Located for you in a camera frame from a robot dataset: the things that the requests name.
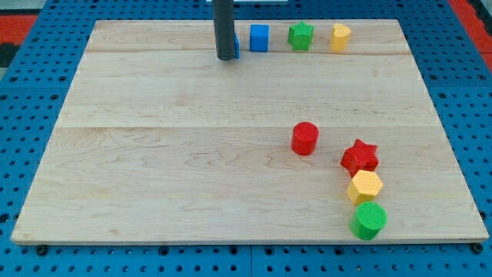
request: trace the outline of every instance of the red star block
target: red star block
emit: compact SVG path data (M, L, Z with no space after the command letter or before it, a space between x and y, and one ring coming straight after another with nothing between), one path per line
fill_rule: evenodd
M351 177L354 177L355 173L361 169L374 171L379 163L376 149L377 145L368 145L360 139L356 139L354 146L345 150L340 164L350 172Z

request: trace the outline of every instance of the yellow block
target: yellow block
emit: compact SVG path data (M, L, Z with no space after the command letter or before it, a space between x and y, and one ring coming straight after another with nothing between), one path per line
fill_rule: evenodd
M347 189L348 198L352 204L359 205L362 202L372 201L383 188L383 182L376 172L359 170Z
M351 29L346 25L336 23L333 25L331 33L331 51L338 52L345 50L348 45L348 40L351 38Z

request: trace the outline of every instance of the green cylinder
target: green cylinder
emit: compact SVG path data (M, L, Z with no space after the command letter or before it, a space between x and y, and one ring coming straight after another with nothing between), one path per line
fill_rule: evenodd
M386 225L387 216L383 207L374 202L361 203L351 218L350 228L356 237L373 239Z

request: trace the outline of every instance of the green block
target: green block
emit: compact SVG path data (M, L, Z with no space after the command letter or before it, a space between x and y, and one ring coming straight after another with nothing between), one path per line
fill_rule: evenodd
M350 227L359 239L371 240L386 225L386 221L387 216L383 207L374 202L364 202L357 207Z
M309 50L309 45L313 40L314 26L304 22L289 27L288 42L292 45L292 50Z

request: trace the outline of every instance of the black cylindrical pole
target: black cylindrical pole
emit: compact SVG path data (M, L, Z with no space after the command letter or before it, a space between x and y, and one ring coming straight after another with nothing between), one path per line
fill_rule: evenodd
M229 61L235 57L234 0L212 0L217 57Z

